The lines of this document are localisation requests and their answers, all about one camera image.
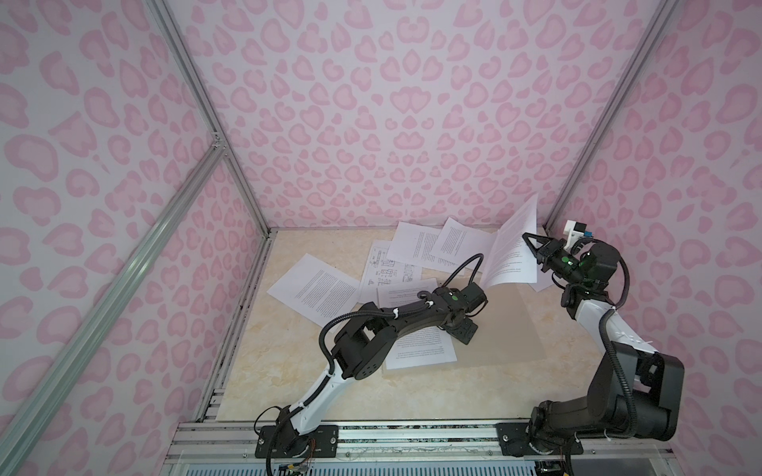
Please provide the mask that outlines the large text sheet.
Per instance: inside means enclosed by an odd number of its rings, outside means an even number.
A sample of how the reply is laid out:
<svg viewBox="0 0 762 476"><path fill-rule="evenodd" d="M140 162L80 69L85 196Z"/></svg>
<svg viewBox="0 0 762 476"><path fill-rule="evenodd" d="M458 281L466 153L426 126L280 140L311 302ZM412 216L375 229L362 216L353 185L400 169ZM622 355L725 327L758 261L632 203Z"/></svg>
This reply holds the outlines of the large text sheet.
<svg viewBox="0 0 762 476"><path fill-rule="evenodd" d="M377 289L381 307L400 307L418 301L420 291L432 292L438 287L434 278L381 286ZM450 364L458 361L452 337L438 327L427 327L399 338L385 359L385 371L401 371L416 367Z"/></svg>

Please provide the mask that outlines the beige paper folder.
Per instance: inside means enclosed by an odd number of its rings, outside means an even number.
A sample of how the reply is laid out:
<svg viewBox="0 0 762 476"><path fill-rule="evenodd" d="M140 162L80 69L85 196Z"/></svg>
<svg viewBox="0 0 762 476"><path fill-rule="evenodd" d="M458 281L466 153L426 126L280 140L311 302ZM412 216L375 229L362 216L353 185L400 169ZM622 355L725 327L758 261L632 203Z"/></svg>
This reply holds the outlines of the beige paper folder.
<svg viewBox="0 0 762 476"><path fill-rule="evenodd" d="M531 362L545 358L545 352L530 319L529 311L516 285L503 284L486 291L488 303L473 320L478 330L469 345L463 345L452 337L458 361L382 372L386 378L423 373L425 371L462 369Z"/></svg>

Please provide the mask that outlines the diagram sheet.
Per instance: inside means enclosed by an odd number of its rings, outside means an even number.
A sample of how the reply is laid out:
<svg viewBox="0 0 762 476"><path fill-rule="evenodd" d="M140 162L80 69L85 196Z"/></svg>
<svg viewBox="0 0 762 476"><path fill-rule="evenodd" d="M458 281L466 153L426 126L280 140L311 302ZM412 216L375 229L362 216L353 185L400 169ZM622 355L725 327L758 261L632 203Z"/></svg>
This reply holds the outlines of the diagram sheet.
<svg viewBox="0 0 762 476"><path fill-rule="evenodd" d="M390 246L390 241L373 241L360 280L359 303L375 301L380 287L412 283L422 278L421 267L390 259L387 256Z"/></svg>

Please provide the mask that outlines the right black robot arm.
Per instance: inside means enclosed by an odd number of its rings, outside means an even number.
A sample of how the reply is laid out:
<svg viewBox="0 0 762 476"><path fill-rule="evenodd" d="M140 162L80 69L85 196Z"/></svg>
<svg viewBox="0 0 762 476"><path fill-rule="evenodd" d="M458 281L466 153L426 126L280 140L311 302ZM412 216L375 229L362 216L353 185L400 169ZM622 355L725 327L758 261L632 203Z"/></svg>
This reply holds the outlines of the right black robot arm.
<svg viewBox="0 0 762 476"><path fill-rule="evenodd" d="M542 272L565 281L561 306L603 352L585 396L534 408L529 448L550 454L577 438L670 440L678 428L685 366L621 317L631 277L620 252L587 233L575 243L529 232L522 238Z"/></svg>

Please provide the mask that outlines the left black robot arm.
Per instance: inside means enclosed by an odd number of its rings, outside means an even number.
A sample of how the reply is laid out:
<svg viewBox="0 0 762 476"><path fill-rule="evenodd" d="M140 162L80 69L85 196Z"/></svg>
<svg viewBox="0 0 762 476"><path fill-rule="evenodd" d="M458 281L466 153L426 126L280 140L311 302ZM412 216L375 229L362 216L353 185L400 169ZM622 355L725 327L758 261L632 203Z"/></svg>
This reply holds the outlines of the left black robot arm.
<svg viewBox="0 0 762 476"><path fill-rule="evenodd" d="M366 303L332 319L319 334L327 367L297 403L279 410L275 424L258 430L258 458L298 457L311 449L327 455L329 436L321 422L356 382L379 371L394 344L417 331L436 328L468 344L478 330L472 318L487 304L485 291L470 282L463 289L442 286L419 291L399 307Z"/></svg>

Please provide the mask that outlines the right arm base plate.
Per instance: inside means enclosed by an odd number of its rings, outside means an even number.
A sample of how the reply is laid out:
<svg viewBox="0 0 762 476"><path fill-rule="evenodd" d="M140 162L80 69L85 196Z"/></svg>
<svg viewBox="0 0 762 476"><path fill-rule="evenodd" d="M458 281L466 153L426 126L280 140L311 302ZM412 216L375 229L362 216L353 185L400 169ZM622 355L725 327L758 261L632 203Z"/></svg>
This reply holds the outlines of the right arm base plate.
<svg viewBox="0 0 762 476"><path fill-rule="evenodd" d="M498 422L495 425L503 456L575 456L583 454L583 445L573 436L554 436L531 432L529 422Z"/></svg>

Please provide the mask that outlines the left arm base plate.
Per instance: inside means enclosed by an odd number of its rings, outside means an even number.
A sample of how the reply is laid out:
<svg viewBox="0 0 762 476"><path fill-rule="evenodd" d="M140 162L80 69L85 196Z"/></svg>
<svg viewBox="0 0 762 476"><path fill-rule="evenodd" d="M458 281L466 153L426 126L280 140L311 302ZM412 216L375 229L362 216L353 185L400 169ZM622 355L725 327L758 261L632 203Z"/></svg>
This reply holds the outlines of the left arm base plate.
<svg viewBox="0 0 762 476"><path fill-rule="evenodd" d="M284 426L279 432L275 426L263 426L258 430L255 457L334 458L338 443L338 426L318 426L308 434L298 434L291 426Z"/></svg>

